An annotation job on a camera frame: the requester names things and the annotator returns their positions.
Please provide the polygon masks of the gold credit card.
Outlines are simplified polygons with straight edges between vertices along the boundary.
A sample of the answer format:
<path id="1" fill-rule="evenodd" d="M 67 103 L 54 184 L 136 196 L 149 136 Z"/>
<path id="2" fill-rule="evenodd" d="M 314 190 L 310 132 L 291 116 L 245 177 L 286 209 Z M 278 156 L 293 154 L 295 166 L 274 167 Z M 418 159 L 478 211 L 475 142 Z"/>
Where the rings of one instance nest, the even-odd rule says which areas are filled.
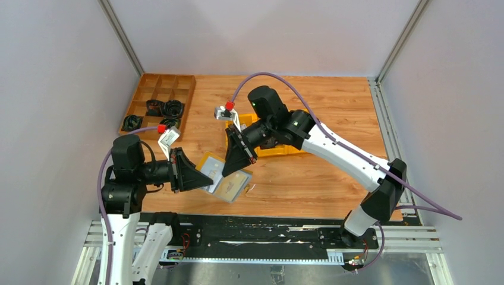
<path id="1" fill-rule="evenodd" d="M 248 187 L 252 176 L 253 174 L 251 172 L 240 170 L 227 177 L 222 177 L 213 194 L 219 199 L 228 203 L 233 203 L 242 190 Z"/>

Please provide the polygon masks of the yellow leather card holder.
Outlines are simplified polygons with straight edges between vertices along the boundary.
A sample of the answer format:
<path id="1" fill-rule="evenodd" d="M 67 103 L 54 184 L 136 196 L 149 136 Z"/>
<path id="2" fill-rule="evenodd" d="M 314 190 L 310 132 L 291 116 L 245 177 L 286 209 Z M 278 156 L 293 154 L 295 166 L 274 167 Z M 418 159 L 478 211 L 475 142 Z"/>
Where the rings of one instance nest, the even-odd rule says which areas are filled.
<path id="1" fill-rule="evenodd" d="M 200 189 L 227 203 L 233 203 L 242 191 L 249 187 L 253 173 L 247 170 L 239 170 L 224 177 L 222 174 L 224 165 L 224 159 L 211 152 L 206 152 L 197 164 L 196 169 L 211 178 L 213 183 L 200 187 Z"/>

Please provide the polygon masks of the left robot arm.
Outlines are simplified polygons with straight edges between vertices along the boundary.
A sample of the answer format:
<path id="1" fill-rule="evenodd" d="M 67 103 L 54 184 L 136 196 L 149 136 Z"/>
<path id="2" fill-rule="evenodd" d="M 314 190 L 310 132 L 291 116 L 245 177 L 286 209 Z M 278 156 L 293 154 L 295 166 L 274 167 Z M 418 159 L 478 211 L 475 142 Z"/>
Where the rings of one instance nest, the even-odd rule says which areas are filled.
<path id="1" fill-rule="evenodd" d="M 166 160 L 152 155 L 146 162 L 145 145 L 136 134 L 118 137 L 110 151 L 113 164 L 101 170 L 106 178 L 97 189 L 103 229 L 99 284 L 150 284 L 168 245 L 181 245 L 183 250 L 190 245 L 191 236 L 182 231 L 178 214 L 157 212 L 149 220 L 140 252 L 133 255 L 149 185 L 160 191 L 168 183 L 177 193 L 213 183 L 181 148 L 171 149 Z"/>

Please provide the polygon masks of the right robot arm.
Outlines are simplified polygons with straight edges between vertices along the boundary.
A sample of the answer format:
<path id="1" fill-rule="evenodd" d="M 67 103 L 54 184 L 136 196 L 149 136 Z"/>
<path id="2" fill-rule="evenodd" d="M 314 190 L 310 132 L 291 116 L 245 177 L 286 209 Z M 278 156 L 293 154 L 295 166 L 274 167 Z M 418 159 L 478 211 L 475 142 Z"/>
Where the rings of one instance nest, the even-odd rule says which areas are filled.
<path id="1" fill-rule="evenodd" d="M 407 165 L 401 159 L 387 161 L 371 155 L 334 134 L 305 110 L 288 110 L 276 90 L 262 85 L 247 96 L 258 121 L 240 131 L 227 127 L 228 146 L 222 176 L 227 177 L 254 164 L 255 149 L 275 139 L 320 157 L 343 170 L 366 190 L 361 204 L 345 217 L 336 240 L 347 248 L 362 242 L 367 229 L 391 218 L 404 186 Z"/>

